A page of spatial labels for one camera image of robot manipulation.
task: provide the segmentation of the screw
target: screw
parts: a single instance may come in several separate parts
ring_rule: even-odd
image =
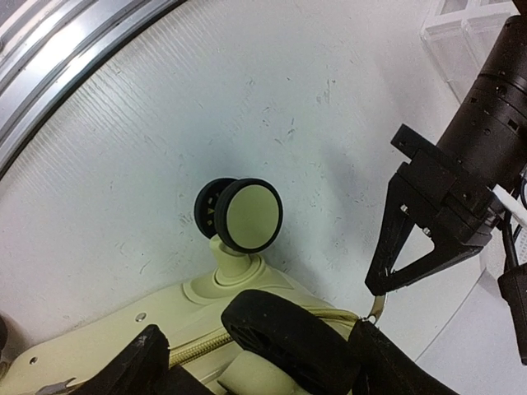
[[[144,321],[146,317],[147,317],[146,313],[139,313],[138,316],[135,318],[135,322],[140,323],[141,321]]]

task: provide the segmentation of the scratched surface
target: scratched surface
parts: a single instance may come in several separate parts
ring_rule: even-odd
[[[419,42],[426,6],[189,0],[116,54],[0,183],[0,312],[21,343],[212,270],[192,210],[222,176],[280,192],[272,265],[366,314],[389,141],[402,122],[435,141],[456,109]],[[417,357],[479,271],[393,294],[381,327]]]

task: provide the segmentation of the clear plastic container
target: clear plastic container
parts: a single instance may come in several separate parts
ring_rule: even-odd
[[[505,20],[518,11],[510,0],[436,0],[421,39],[441,77],[461,102],[485,63]]]

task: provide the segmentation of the silver metal edge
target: silver metal edge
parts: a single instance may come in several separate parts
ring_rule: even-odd
[[[16,72],[0,67],[0,75],[11,76],[5,86],[0,82],[0,178],[35,128],[79,81],[123,42],[185,1],[71,0],[54,10],[46,38],[29,34],[32,45],[24,53],[13,51],[17,61],[6,59],[3,66],[15,65]]]

